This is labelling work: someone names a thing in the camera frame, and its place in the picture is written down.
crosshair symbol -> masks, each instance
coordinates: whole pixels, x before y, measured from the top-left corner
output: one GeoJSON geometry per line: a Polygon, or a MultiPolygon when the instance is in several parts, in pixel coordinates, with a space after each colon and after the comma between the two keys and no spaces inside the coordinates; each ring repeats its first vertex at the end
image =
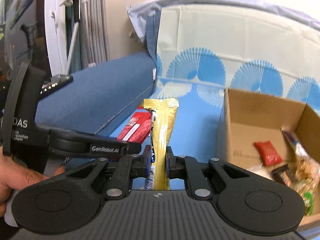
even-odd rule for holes
{"type": "Polygon", "coordinates": [[[160,198],[160,197],[163,196],[163,194],[161,194],[161,193],[156,193],[156,194],[154,194],[154,196],[155,196],[156,198],[160,198]]]}

metal rod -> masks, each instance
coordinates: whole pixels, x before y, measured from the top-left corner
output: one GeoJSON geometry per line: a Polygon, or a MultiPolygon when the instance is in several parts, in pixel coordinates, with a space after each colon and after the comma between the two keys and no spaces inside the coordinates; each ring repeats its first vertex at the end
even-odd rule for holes
{"type": "Polygon", "coordinates": [[[77,38],[77,34],[78,34],[78,29],[79,29],[79,22],[75,22],[75,26],[73,27],[73,33],[72,33],[72,38],[71,38],[71,44],[70,44],[70,49],[69,49],[69,54],[68,54],[67,68],[66,68],[65,75],[68,75],[70,72],[71,61],[73,58],[73,51],[75,49],[75,43],[76,43],[76,38],[77,38]]]}

red snack box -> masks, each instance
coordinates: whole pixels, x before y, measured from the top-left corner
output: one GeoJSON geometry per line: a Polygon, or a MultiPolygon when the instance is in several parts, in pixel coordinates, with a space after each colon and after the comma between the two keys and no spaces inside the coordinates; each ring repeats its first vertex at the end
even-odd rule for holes
{"type": "Polygon", "coordinates": [[[270,141],[266,142],[255,142],[253,145],[257,148],[263,159],[263,164],[268,166],[273,166],[282,162],[281,156],[278,154],[277,150],[274,148],[270,141]]]}
{"type": "Polygon", "coordinates": [[[144,109],[144,108],[143,108],[143,101],[142,101],[142,103],[137,107],[137,109],[144,109]]]}
{"type": "Polygon", "coordinates": [[[117,139],[142,144],[149,135],[150,129],[151,114],[149,112],[135,112],[117,139]]]}

yellow snack package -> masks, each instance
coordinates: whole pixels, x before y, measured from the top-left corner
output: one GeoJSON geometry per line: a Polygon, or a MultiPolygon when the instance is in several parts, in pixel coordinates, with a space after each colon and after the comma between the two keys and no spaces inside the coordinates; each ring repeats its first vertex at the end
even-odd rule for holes
{"type": "Polygon", "coordinates": [[[165,152],[172,133],[179,102],[177,98],[145,99],[143,107],[151,113],[151,170],[144,189],[169,190],[165,152]]]}

finger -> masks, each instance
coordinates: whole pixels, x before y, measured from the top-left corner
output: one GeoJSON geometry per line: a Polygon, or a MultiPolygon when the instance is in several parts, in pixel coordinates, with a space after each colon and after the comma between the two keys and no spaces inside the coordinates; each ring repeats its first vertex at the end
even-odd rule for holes
{"type": "Polygon", "coordinates": [[[22,190],[28,186],[41,182],[48,177],[39,172],[30,170],[14,161],[9,161],[5,172],[5,183],[8,187],[22,190]]]}
{"type": "Polygon", "coordinates": [[[61,173],[64,173],[65,171],[66,171],[66,169],[65,169],[64,165],[61,165],[61,166],[56,170],[56,172],[54,173],[54,176],[57,176],[57,175],[59,175],[59,174],[61,174],[61,173]]]}
{"type": "Polygon", "coordinates": [[[11,189],[0,180],[0,204],[10,196],[11,189]]]}
{"type": "Polygon", "coordinates": [[[6,204],[3,203],[2,205],[0,205],[0,217],[4,217],[5,210],[6,210],[6,204]]]}

